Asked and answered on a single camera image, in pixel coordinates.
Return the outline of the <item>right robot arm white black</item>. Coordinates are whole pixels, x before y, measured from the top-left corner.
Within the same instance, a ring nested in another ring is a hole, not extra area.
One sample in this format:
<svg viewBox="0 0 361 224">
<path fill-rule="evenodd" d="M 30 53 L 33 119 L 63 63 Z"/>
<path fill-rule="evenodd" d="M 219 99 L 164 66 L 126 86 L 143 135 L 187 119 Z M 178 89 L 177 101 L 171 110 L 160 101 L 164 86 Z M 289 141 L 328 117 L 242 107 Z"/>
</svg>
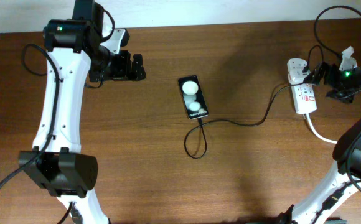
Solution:
<svg viewBox="0 0 361 224">
<path fill-rule="evenodd" d="M 352 57 L 353 48 L 342 52 L 340 65 L 320 63 L 313 71 L 298 58 L 288 62 L 288 78 L 297 112 L 308 115 L 302 105 L 314 102 L 311 90 L 323 83 L 332 87 L 329 98 L 351 103 L 361 91 L 361 66 Z M 361 118 L 336 141 L 333 163 L 320 184 L 297 205 L 291 205 L 276 218 L 277 223 L 325 223 L 354 193 L 361 192 Z"/>
</svg>

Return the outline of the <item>black smartphone with lit screen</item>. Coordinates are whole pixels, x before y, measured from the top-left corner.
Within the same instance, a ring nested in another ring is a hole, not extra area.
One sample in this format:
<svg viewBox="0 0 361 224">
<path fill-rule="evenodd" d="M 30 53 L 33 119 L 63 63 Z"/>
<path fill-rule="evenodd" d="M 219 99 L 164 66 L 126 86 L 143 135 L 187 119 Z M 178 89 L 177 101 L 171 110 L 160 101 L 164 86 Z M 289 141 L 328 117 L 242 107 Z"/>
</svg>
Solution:
<svg viewBox="0 0 361 224">
<path fill-rule="evenodd" d="M 183 77 L 177 80 L 182 101 L 189 119 L 199 119 L 209 115 L 197 75 Z"/>
</svg>

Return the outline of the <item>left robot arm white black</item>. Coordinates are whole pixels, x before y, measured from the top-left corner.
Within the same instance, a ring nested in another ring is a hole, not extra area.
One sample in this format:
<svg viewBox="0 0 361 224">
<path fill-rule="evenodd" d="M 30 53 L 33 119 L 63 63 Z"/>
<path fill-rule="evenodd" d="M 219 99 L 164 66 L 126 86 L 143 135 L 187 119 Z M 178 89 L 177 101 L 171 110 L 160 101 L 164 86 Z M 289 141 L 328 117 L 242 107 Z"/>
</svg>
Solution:
<svg viewBox="0 0 361 224">
<path fill-rule="evenodd" d="M 126 29 L 103 33 L 108 12 L 95 1 L 75 1 L 67 20 L 52 19 L 44 29 L 47 86 L 40 126 L 31 151 L 19 166 L 57 198 L 74 223 L 108 223 L 95 193 L 98 163 L 80 144 L 80 112 L 86 81 L 94 88 L 107 80 L 140 81 L 143 58 L 125 50 Z"/>
</svg>

